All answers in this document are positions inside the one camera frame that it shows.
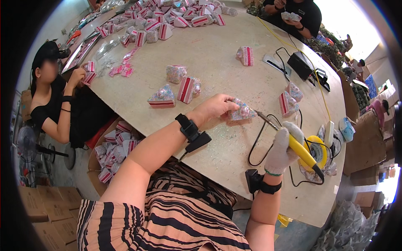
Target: metal tray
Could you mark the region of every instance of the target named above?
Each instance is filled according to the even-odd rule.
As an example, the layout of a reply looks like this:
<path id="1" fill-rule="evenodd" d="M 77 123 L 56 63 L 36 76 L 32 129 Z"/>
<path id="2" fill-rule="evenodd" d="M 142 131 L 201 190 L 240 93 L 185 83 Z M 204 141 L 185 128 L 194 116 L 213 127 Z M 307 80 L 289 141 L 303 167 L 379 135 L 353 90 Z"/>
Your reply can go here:
<path id="1" fill-rule="evenodd" d="M 87 49 L 85 50 L 85 52 L 81 55 L 81 58 L 77 61 L 76 64 L 72 65 L 73 61 L 75 60 L 76 56 L 78 55 L 78 53 L 81 50 L 81 47 L 84 44 L 89 43 L 89 41 L 91 39 L 93 39 L 94 37 L 96 37 L 96 39 L 87 47 Z M 81 65 L 83 59 L 88 55 L 88 53 L 91 51 L 91 49 L 95 46 L 95 44 L 99 41 L 99 39 L 101 38 L 101 33 L 97 32 L 89 37 L 87 37 L 79 46 L 78 48 L 73 52 L 73 54 L 70 56 L 70 58 L 68 59 L 66 65 L 64 66 L 63 70 L 62 70 L 62 74 L 66 73 L 67 71 L 74 69 L 77 65 Z"/>

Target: white work glove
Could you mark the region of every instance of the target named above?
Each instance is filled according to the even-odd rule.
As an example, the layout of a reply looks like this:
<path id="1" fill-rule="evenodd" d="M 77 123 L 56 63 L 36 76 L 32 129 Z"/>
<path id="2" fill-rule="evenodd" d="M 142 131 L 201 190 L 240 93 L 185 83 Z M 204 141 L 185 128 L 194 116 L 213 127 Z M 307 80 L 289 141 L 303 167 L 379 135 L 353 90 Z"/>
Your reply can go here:
<path id="1" fill-rule="evenodd" d="M 275 135 L 274 145 L 267 154 L 265 162 L 265 172 L 273 176 L 279 176 L 285 169 L 299 158 L 296 153 L 289 148 L 289 133 L 303 145 L 304 135 L 297 125 L 290 122 L 283 122 L 283 127 Z"/>

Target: power strip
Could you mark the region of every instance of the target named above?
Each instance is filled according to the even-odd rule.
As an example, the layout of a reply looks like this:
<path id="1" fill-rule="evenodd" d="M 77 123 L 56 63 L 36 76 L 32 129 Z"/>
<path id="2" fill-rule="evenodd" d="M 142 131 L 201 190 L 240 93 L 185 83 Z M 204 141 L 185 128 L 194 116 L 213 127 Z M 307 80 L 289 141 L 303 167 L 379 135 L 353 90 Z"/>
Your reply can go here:
<path id="1" fill-rule="evenodd" d="M 334 126 L 335 124 L 332 121 L 328 121 L 325 126 L 324 144 L 328 147 L 331 147 L 334 141 Z"/>

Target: tape roll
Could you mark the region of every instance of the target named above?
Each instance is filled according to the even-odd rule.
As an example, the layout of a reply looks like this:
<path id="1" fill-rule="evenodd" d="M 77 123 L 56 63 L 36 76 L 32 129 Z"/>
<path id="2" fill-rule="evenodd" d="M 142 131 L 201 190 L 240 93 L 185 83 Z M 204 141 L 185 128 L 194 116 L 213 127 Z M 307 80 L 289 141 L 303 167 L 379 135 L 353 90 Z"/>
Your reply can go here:
<path id="1" fill-rule="evenodd" d="M 307 140 L 312 141 L 312 142 L 321 143 L 321 144 L 324 143 L 324 142 L 322 142 L 322 140 L 320 138 L 318 138 L 317 136 L 314 136 L 314 135 L 308 137 Z M 310 146 L 311 156 L 313 156 L 313 158 L 316 160 L 317 166 L 320 169 L 323 169 L 324 166 L 325 166 L 325 163 L 327 161 L 327 155 L 326 155 L 327 151 L 325 149 L 325 146 L 319 145 L 319 144 L 313 144 L 313 143 L 310 143 L 310 142 L 308 143 L 308 145 Z M 306 142 L 304 142 L 303 146 L 308 151 L 308 147 L 307 147 Z M 310 172 L 314 171 L 302 159 L 299 159 L 299 162 L 304 167 L 304 169 L 306 169 L 306 171 L 310 171 Z"/>

